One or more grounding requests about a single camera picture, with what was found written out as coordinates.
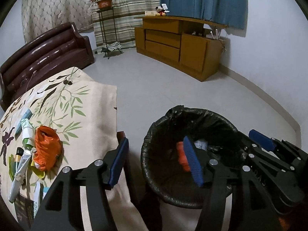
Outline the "black rectangular box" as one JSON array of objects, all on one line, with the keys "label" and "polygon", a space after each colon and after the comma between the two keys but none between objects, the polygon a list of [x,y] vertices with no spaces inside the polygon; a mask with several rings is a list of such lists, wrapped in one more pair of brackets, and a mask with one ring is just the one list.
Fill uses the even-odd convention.
[{"label": "black rectangular box", "polygon": [[33,223],[33,201],[19,194],[14,207],[19,225],[24,230],[30,230]]}]

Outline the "beige patterned curtain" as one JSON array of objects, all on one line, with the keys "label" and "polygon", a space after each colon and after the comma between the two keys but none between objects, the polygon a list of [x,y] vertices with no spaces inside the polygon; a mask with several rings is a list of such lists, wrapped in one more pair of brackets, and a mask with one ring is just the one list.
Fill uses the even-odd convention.
[{"label": "beige patterned curtain", "polygon": [[21,18],[26,43],[67,22],[83,31],[92,26],[91,1],[22,0]]}]

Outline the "blue medicine sachet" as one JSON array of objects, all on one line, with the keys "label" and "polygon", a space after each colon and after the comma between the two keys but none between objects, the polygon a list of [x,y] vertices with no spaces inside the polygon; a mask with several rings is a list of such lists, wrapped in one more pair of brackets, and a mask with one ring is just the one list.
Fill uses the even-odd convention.
[{"label": "blue medicine sachet", "polygon": [[20,119],[19,123],[17,124],[15,136],[19,136],[21,134],[24,122],[26,121],[26,119],[29,120],[31,116],[32,116],[31,110],[27,109],[23,114],[22,118]]}]

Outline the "striped curtain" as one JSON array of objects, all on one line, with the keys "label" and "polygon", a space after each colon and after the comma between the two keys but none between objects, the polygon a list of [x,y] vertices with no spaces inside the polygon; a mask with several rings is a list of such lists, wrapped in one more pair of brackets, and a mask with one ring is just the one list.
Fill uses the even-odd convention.
[{"label": "striped curtain", "polygon": [[97,13],[97,6],[92,9],[93,31],[97,48],[104,42],[119,41],[122,48],[135,47],[135,28],[142,26],[145,11],[152,11],[160,0],[113,0],[111,10]]}]

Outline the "yellow snack wrapper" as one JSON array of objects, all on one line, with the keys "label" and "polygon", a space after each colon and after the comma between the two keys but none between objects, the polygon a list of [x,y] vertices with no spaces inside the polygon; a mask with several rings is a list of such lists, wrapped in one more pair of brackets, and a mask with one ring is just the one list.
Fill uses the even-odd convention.
[{"label": "yellow snack wrapper", "polygon": [[40,179],[45,178],[45,170],[46,170],[45,163],[39,164],[35,160],[32,160],[30,168],[36,174],[37,177],[39,177]]}]

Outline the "white green printed tube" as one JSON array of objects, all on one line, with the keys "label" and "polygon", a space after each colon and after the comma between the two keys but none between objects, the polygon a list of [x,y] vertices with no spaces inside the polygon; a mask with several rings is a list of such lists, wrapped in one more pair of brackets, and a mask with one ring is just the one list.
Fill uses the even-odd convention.
[{"label": "white green printed tube", "polygon": [[23,147],[27,150],[31,150],[35,146],[35,128],[28,119],[23,124],[22,129],[22,143]]}]

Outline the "white teal small tube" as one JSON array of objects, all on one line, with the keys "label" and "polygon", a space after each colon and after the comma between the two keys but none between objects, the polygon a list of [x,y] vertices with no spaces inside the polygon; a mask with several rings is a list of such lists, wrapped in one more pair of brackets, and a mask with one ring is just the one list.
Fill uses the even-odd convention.
[{"label": "white teal small tube", "polygon": [[49,187],[45,187],[41,182],[36,182],[33,195],[33,216],[35,218],[42,200],[46,196]]}]

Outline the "yellow green wrapper bundle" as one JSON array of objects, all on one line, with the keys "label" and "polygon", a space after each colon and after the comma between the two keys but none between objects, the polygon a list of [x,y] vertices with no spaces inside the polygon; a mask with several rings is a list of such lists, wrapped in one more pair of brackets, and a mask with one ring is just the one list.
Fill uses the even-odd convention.
[{"label": "yellow green wrapper bundle", "polygon": [[16,172],[15,156],[11,154],[10,157],[8,158],[8,162],[9,162],[9,176],[10,179],[13,181]]}]

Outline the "orange plastic bag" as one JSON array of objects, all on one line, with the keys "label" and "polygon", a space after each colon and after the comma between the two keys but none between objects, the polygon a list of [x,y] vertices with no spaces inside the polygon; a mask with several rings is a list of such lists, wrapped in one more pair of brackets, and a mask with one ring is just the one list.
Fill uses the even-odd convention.
[{"label": "orange plastic bag", "polygon": [[52,169],[62,152],[62,144],[56,131],[48,126],[40,126],[35,132],[35,149],[33,160],[45,163],[46,170]]}]

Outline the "red plastic bag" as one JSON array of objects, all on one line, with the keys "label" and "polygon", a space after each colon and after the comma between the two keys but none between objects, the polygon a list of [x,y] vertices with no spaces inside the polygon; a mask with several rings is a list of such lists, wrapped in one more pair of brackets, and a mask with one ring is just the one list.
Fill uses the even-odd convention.
[{"label": "red plastic bag", "polygon": [[182,166],[182,169],[185,172],[190,172],[191,169],[189,167],[185,152],[184,152],[184,146],[183,141],[177,143],[177,155],[178,155],[178,162]]}]

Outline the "striped cloth on stand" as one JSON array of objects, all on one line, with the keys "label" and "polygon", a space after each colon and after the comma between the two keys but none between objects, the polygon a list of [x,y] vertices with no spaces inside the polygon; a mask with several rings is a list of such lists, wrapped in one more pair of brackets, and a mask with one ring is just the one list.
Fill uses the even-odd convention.
[{"label": "striped cloth on stand", "polygon": [[121,48],[122,48],[122,46],[121,46],[119,41],[113,42],[111,44],[104,43],[102,45],[101,52],[113,52],[115,50],[120,50]]}]

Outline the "white paper roll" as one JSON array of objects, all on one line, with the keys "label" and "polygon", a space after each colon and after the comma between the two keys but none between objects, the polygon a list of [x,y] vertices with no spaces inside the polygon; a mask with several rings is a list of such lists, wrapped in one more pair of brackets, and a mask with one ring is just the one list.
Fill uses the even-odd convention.
[{"label": "white paper roll", "polygon": [[10,189],[9,193],[9,202],[14,203],[15,199],[17,198],[17,195],[19,194],[20,187],[23,184],[23,180],[26,175],[26,171],[29,165],[29,162],[31,161],[32,154],[30,150],[25,150],[23,153],[23,156],[20,159],[19,165],[17,167],[17,170],[14,175],[14,180]]}]

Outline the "small box on cabinet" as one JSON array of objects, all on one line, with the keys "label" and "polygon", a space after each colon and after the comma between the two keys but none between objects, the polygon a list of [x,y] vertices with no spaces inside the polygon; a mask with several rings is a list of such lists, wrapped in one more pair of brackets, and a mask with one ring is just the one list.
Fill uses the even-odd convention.
[{"label": "small box on cabinet", "polygon": [[157,12],[155,10],[153,11],[145,11],[145,16],[156,16]]}]

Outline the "Mickey Mouse plush toy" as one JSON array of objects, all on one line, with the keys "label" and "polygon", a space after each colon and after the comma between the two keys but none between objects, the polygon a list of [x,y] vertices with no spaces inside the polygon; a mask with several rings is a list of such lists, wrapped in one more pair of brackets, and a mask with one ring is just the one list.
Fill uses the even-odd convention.
[{"label": "Mickey Mouse plush toy", "polygon": [[166,16],[165,10],[162,6],[156,7],[156,16]]}]

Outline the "dark green bottle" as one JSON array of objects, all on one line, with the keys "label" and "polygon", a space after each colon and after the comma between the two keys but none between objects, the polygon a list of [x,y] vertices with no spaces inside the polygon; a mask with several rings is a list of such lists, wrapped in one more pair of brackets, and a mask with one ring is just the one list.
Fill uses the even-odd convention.
[{"label": "dark green bottle", "polygon": [[17,150],[16,150],[16,155],[15,155],[15,160],[14,160],[14,172],[17,172],[17,169],[18,169],[18,166],[19,166],[19,163],[20,163],[20,160],[23,156],[23,153],[24,153],[24,149],[21,148],[21,147],[18,147]]}]

